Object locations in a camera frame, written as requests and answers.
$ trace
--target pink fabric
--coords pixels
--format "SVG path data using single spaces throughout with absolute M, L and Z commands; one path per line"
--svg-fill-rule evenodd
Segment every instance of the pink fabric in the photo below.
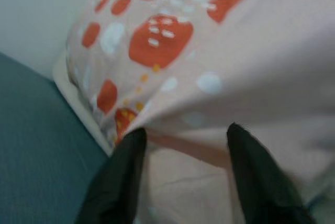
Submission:
M 110 145 L 137 127 L 159 134 L 150 137 L 162 147 L 148 152 L 145 183 L 158 223 L 236 220 L 225 141 L 233 121 L 298 184 L 333 159 L 324 141 L 335 136 L 334 7 L 334 0 L 89 1 L 69 34 L 70 75 Z M 184 180 L 193 185 L 177 183 Z M 199 206 L 201 199 L 208 201 Z

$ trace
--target bedding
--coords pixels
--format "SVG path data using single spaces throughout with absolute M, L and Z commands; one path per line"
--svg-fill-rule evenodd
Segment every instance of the bedding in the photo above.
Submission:
M 69 78 L 106 149 L 138 127 L 155 133 L 145 184 L 159 223 L 238 222 L 223 139 L 233 121 L 298 185 L 333 160 L 334 11 L 334 0 L 88 1 Z

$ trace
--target teal surface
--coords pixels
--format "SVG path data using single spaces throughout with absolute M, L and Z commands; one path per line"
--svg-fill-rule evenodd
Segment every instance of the teal surface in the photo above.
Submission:
M 73 223 L 107 156 L 55 84 L 0 54 L 0 223 Z

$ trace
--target white wall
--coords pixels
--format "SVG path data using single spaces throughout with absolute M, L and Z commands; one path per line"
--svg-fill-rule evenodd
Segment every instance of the white wall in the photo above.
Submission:
M 51 78 L 86 0 L 0 0 L 0 52 Z

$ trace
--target yellow dot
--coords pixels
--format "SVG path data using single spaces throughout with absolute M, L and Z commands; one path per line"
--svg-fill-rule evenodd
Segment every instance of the yellow dot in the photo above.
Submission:
M 121 112 L 121 115 L 124 116 L 124 117 L 127 117 L 128 116 L 128 112 L 126 110 L 123 110 Z
M 141 77 L 141 81 L 145 83 L 145 82 L 148 80 L 148 78 L 149 78 L 149 76 L 146 75 L 146 74 L 144 74 L 144 75 L 142 75 L 142 77 Z
M 133 122 L 133 120 L 135 119 L 135 115 L 134 114 L 130 114 L 129 117 L 129 122 Z
M 142 111 L 143 110 L 143 104 L 142 103 L 137 103 L 136 104 L 136 109 L 138 110 L 138 111 Z
M 126 99 L 124 100 L 124 106 L 128 106 L 128 105 L 129 105 L 129 99 L 126 98 Z
M 159 72 L 161 70 L 161 67 L 159 66 L 159 64 L 154 64 L 152 67 L 152 71 L 153 72 Z
M 142 88 L 141 88 L 141 87 L 137 87 L 137 88 L 136 88 L 136 92 L 137 92 L 137 93 L 141 93 L 141 92 L 142 92 Z

